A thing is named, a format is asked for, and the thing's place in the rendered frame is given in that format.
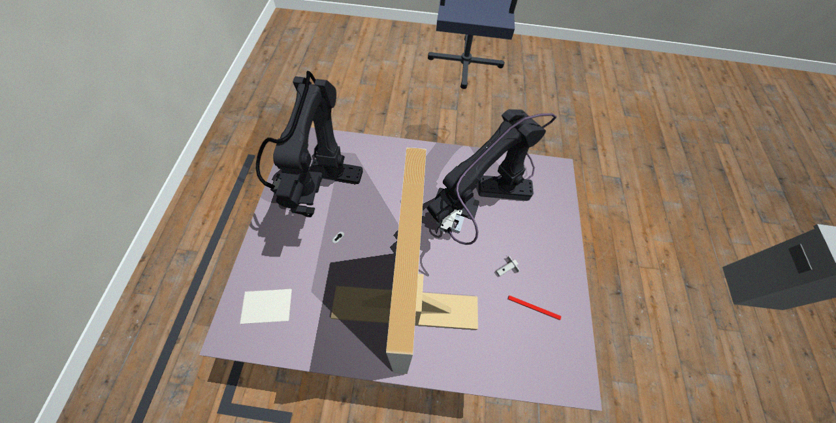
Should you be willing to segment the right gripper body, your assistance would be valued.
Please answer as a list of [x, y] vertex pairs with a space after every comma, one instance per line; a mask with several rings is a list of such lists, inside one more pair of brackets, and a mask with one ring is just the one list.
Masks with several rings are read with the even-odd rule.
[[[314, 197], [317, 192], [319, 192], [319, 186], [321, 184], [322, 173], [316, 171], [310, 171], [310, 181], [304, 185], [304, 191], [302, 192], [302, 196], [300, 198], [300, 202], [297, 208], [291, 208], [291, 212], [299, 212], [299, 213], [306, 213], [307, 206], [299, 206], [300, 204], [306, 205], [313, 205]], [[274, 180], [274, 186], [272, 186], [272, 190], [278, 190], [278, 186], [280, 186], [281, 179]]]

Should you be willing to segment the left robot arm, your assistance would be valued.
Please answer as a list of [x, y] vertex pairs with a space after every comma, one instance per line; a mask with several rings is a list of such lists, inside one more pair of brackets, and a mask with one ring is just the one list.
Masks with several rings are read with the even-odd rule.
[[[454, 211], [454, 206], [462, 206], [458, 200], [456, 186], [459, 178], [466, 171], [458, 186], [458, 192], [463, 203], [473, 197], [473, 190], [480, 180], [480, 191], [511, 196], [534, 196], [532, 180], [523, 178], [524, 160], [526, 152], [537, 144], [545, 135], [546, 130], [532, 119], [522, 121], [520, 125], [513, 125], [528, 116], [523, 110], [506, 110], [498, 130], [493, 134], [477, 153], [454, 167], [443, 179], [447, 188], [441, 192], [435, 202], [427, 207], [431, 217], [436, 219], [436, 226], [441, 227], [444, 218]], [[516, 129], [515, 129], [516, 128]], [[498, 167], [498, 176], [484, 176], [487, 171], [505, 152], [506, 158]]]

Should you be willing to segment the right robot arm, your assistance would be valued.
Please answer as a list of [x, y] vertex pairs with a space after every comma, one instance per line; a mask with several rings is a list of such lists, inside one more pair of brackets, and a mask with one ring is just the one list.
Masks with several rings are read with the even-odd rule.
[[[345, 156], [341, 155], [334, 138], [331, 119], [331, 110], [336, 104], [334, 85], [326, 79], [315, 79], [315, 84], [310, 82], [306, 89], [305, 77], [295, 77], [293, 84], [297, 91], [295, 107], [280, 138], [289, 134], [293, 125], [295, 128], [285, 142], [276, 144], [274, 164], [282, 169], [281, 174], [276, 175], [281, 180], [278, 190], [270, 189], [276, 194], [278, 205], [289, 208], [298, 206], [304, 185], [310, 181], [310, 171], [321, 172], [323, 178], [353, 183], [359, 182], [363, 172], [361, 166], [344, 164]], [[317, 159], [313, 159], [310, 167], [308, 137], [312, 121], [317, 137]]]

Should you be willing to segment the white paper sheet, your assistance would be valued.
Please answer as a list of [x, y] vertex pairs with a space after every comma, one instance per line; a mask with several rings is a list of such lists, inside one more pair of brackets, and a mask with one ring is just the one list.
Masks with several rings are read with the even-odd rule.
[[245, 292], [241, 324], [289, 321], [291, 292], [292, 289]]

